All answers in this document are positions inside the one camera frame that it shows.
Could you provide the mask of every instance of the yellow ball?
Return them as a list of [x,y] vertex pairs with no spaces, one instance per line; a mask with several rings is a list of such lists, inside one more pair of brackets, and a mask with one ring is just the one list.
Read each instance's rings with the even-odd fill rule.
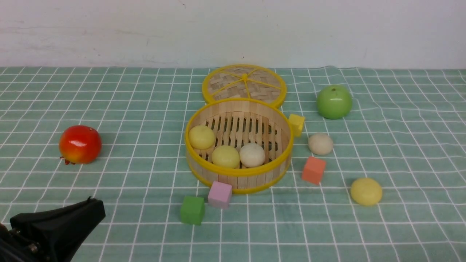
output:
[[215,134],[205,125],[197,125],[188,133],[189,143],[196,149],[207,149],[215,143]]
[[237,168],[240,165],[240,154],[230,145],[221,145],[212,152],[212,163],[227,168]]
[[359,205],[373,206],[382,199],[382,187],[372,178],[359,178],[351,185],[350,194]]

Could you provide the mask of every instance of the yellow rim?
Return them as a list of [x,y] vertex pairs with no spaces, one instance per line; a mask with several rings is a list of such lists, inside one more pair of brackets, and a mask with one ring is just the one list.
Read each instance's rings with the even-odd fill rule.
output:
[[[267,188],[275,185],[276,183],[278,183],[278,181],[280,181],[284,176],[285,174],[287,173],[287,170],[289,168],[291,164],[291,161],[288,163],[287,167],[285,168],[285,171],[283,171],[279,177],[275,178],[274,180],[268,182],[267,184],[265,185],[262,185],[262,186],[258,186],[258,187],[253,187],[253,188],[247,188],[247,189],[233,189],[232,190],[232,193],[233,194],[237,194],[237,195],[241,195],[241,194],[253,194],[253,193],[257,193],[257,192],[260,192],[262,190],[266,190]],[[188,161],[188,166],[189,166],[189,169],[191,169],[191,172],[192,174],[199,180],[199,182],[201,182],[202,184],[204,184],[205,186],[208,186],[208,187],[211,187],[212,186],[212,182],[209,182],[208,180],[204,179],[203,177],[201,177],[195,170],[194,168],[191,166],[191,164],[189,163]]]
[[262,104],[264,106],[268,106],[268,107],[272,108],[273,110],[275,110],[275,112],[280,114],[280,116],[283,117],[286,120],[286,123],[288,125],[288,128],[290,129],[291,134],[293,133],[292,126],[291,126],[290,122],[288,121],[288,119],[285,117],[285,115],[282,112],[280,112],[278,109],[276,109],[275,107],[272,107],[272,106],[270,106],[269,104],[267,104],[265,102],[255,100],[255,99],[250,99],[250,98],[226,98],[226,99],[214,101],[212,103],[209,103],[209,104],[203,106],[201,109],[199,109],[191,117],[191,119],[189,119],[188,125],[186,126],[186,130],[185,130],[186,149],[187,149],[187,152],[194,159],[194,161],[198,162],[199,165],[201,165],[203,168],[205,168],[205,169],[207,169],[207,170],[209,170],[211,172],[222,174],[222,175],[225,175],[225,176],[234,176],[234,177],[249,177],[249,176],[255,176],[255,175],[260,174],[260,173],[266,173],[266,172],[278,167],[279,165],[281,165],[283,161],[286,161],[287,157],[291,154],[291,152],[293,150],[293,142],[294,142],[293,134],[290,137],[290,141],[289,141],[286,149],[283,151],[283,153],[279,157],[277,157],[276,159],[272,160],[271,162],[269,162],[267,164],[264,164],[264,165],[261,165],[261,166],[258,166],[258,167],[245,168],[245,169],[225,168],[225,167],[221,167],[221,166],[218,166],[218,165],[214,165],[214,164],[212,164],[210,162],[207,162],[207,160],[201,158],[194,151],[194,148],[189,143],[189,137],[188,137],[188,133],[189,133],[189,130],[190,130],[189,127],[191,126],[193,119],[196,118],[202,111],[204,111],[205,109],[207,109],[207,108],[209,108],[209,107],[211,107],[213,105],[216,105],[216,104],[219,104],[219,103],[231,102],[231,101],[249,101],[249,102]]
[[[208,74],[206,76],[206,78],[202,82],[202,95],[204,96],[204,100],[206,101],[207,104],[214,103],[214,102],[218,101],[218,100],[215,100],[213,98],[212,94],[210,94],[209,90],[208,90],[209,82],[210,82],[211,77],[213,75],[215,75],[215,74],[217,74],[217,73],[219,73],[219,72],[221,72],[221,71],[223,71],[223,70],[225,70],[227,68],[231,68],[231,67],[251,67],[251,68],[254,68],[254,70],[252,70],[247,76],[249,76],[251,73],[253,73],[254,71],[259,70],[259,69],[273,75],[278,80],[278,82],[280,83],[280,87],[275,87],[275,86],[272,86],[272,85],[269,85],[269,84],[265,84],[265,85],[275,87],[275,88],[279,88],[280,89],[280,94],[279,94],[278,98],[275,99],[275,101],[273,101],[272,103],[270,103],[268,105],[270,105],[272,107],[275,107],[275,108],[280,108],[281,105],[285,102],[285,98],[286,98],[286,95],[287,95],[287,85],[286,85],[285,81],[283,81],[281,76],[279,76],[278,74],[276,74],[272,70],[270,70],[268,68],[265,68],[265,67],[260,67],[260,66],[256,66],[256,65],[250,65],[250,64],[235,64],[235,65],[229,65],[229,66],[224,66],[224,67],[215,69],[214,71],[212,71],[210,74]],[[229,85],[240,82],[240,81],[244,81],[244,79],[234,81],[234,82],[230,83]],[[249,91],[248,91],[248,88],[247,88],[247,84],[245,84],[245,86],[246,86],[246,90],[247,90],[247,97],[251,98],[251,96],[249,94]]]

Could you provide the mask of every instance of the bamboo steamer basket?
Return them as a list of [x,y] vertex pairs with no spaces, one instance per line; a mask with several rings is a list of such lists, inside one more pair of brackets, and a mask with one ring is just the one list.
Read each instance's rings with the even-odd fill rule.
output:
[[[216,136],[214,145],[194,149],[188,138],[191,128],[206,125]],[[194,176],[206,186],[214,181],[230,184],[234,194],[255,193],[280,181],[291,163],[293,129],[275,107],[251,98],[226,98],[209,103],[189,120],[185,130],[186,159]],[[265,149],[265,163],[258,167],[224,168],[212,163],[216,146],[231,145],[240,150],[247,143]]]

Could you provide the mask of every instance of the woven bamboo lid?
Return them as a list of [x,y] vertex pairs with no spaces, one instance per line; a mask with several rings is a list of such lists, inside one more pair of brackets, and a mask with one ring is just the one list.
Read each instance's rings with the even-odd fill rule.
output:
[[255,65],[235,64],[216,69],[202,83],[206,103],[242,97],[279,108],[285,101],[286,92],[287,86],[278,74]]

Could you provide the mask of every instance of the yellow cube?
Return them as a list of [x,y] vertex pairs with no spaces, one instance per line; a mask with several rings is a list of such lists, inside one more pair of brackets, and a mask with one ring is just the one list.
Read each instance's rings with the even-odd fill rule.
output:
[[306,118],[298,116],[295,114],[290,114],[288,121],[290,121],[291,126],[293,127],[293,134],[295,137],[300,137],[302,133],[302,128],[304,126],[304,120]]

